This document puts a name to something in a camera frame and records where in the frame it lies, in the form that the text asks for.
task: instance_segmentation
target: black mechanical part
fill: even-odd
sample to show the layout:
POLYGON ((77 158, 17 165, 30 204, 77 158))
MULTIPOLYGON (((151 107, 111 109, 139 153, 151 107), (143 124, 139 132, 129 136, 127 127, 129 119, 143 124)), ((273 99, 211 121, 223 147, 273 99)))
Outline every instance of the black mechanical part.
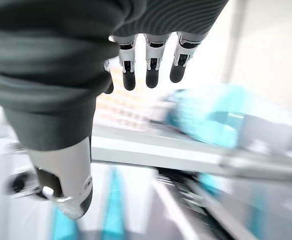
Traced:
POLYGON ((180 43, 180 45, 185 49, 193 49, 197 47, 200 43, 190 43, 190 42, 184 42, 183 44, 180 43))
POLYGON ((25 188, 25 182, 29 178, 27 173, 18 174, 9 184, 8 184, 8 192, 19 193, 25 188))
POLYGON ((162 42, 160 42, 160 43, 157 43, 157 42, 151 42, 151 43, 149 44, 149 46, 152 47, 152 48, 160 48, 160 47, 162 47, 163 45, 164 45, 164 43, 162 43, 162 42))
POLYGON ((126 70, 126 72, 123 72, 123 74, 122 74, 124 87, 128 91, 132 91, 136 87, 135 72, 130 71, 130 69, 131 69, 131 62, 130 61, 125 61, 124 64, 125 64, 124 67, 126 70))
POLYGON ((122 50, 129 50, 129 49, 132 49, 133 45, 132 44, 122 44, 122 45, 119 45, 119 47, 122 50))
MULTIPOLYGON (((192 192, 191 188, 187 186, 184 179, 195 181, 196 184, 198 184, 197 173, 184 172, 180 170, 166 168, 159 168, 158 172, 159 174, 167 177, 175 185, 180 193, 181 199, 185 197, 184 193, 186 193, 187 196, 190 196, 191 194, 196 195, 192 192)), ((192 214, 194 214, 197 219, 199 219, 202 223, 205 223, 205 225, 214 234, 216 239, 235 240, 228 233, 228 231, 218 222, 218 220, 210 214, 209 210, 206 207, 201 206, 199 202, 195 205, 191 203, 195 201, 195 199, 192 199, 192 201, 183 200, 182 202, 188 207, 188 209, 191 210, 192 214)))
POLYGON ((47 200, 46 196, 42 193, 42 191, 39 191, 38 193, 36 193, 36 196, 47 200))
POLYGON ((47 186, 54 190, 53 195, 55 198, 63 197, 61 184, 59 178, 54 174, 47 172, 43 169, 35 168, 38 180, 41 186, 47 186))

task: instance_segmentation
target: teal object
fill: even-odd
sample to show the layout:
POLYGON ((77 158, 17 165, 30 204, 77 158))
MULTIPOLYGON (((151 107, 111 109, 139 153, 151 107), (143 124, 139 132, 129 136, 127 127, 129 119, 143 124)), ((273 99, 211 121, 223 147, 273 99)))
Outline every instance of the teal object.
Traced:
POLYGON ((110 192, 101 240, 124 240, 125 227, 123 219, 120 175, 115 168, 111 172, 110 192))
POLYGON ((262 190, 262 187, 256 187, 253 191, 251 200, 248 228, 259 240, 264 239, 264 230, 266 230, 266 209, 266 194, 262 190))
POLYGON ((249 112, 251 94, 238 85, 185 90, 179 97, 179 129, 192 138, 226 148, 235 148, 249 112))
POLYGON ((79 236, 77 222, 54 207, 51 240, 79 240, 79 236))
POLYGON ((199 182, 201 186, 212 196, 214 196, 215 198, 219 197, 220 191, 216 188, 216 181, 214 179, 214 176, 211 176, 207 173, 202 173, 199 176, 199 182))

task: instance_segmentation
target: white wall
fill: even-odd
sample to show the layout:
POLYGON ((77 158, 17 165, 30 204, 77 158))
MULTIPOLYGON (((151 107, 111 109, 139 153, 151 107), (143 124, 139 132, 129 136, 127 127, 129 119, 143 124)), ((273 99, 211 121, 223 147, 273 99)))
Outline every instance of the white wall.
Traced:
POLYGON ((248 0, 231 82, 292 111, 292 0, 248 0))
POLYGON ((4 123, 0 107, 0 240, 48 239, 51 203, 36 197, 12 199, 5 191, 9 176, 31 167, 25 155, 8 154, 7 143, 16 141, 4 123))

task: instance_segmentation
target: blurred background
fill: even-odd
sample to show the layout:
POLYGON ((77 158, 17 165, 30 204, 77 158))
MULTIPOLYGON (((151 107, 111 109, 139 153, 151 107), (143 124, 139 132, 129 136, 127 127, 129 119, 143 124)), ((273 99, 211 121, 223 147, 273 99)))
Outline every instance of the blurred background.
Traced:
MULTIPOLYGON (((110 60, 114 92, 97 98, 93 131, 133 130, 292 156, 292 0, 229 1, 180 83, 169 80, 176 42, 172 33, 154 89, 145 83, 143 35, 136 42, 134 91, 123 87, 119 59, 110 60), (229 118, 212 124, 208 114, 217 112, 235 113, 245 121, 240 127, 229 118)), ((13 198, 6 194, 9 180, 32 168, 15 142, 0 109, 0 240, 222 239, 189 220, 191 214, 158 184, 153 168, 93 163, 93 201, 78 222, 42 198, 13 198)), ((291 182, 212 175, 198 179, 212 201, 231 215, 217 220, 228 219, 234 232, 244 229, 249 239, 292 239, 291 182)), ((234 233, 233 239, 246 240, 245 234, 237 238, 234 233)))

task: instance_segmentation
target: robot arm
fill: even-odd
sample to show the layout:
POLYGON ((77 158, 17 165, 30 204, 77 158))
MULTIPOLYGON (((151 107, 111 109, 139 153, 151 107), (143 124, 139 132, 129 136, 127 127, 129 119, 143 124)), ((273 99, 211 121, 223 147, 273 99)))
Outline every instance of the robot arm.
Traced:
POLYGON ((95 101, 113 89, 107 60, 119 54, 124 86, 133 90, 135 36, 145 33, 146 83, 154 88, 166 40, 178 32, 170 78, 179 82, 226 3, 0 1, 0 105, 28 149, 43 194, 66 215, 82 217, 91 202, 95 101))

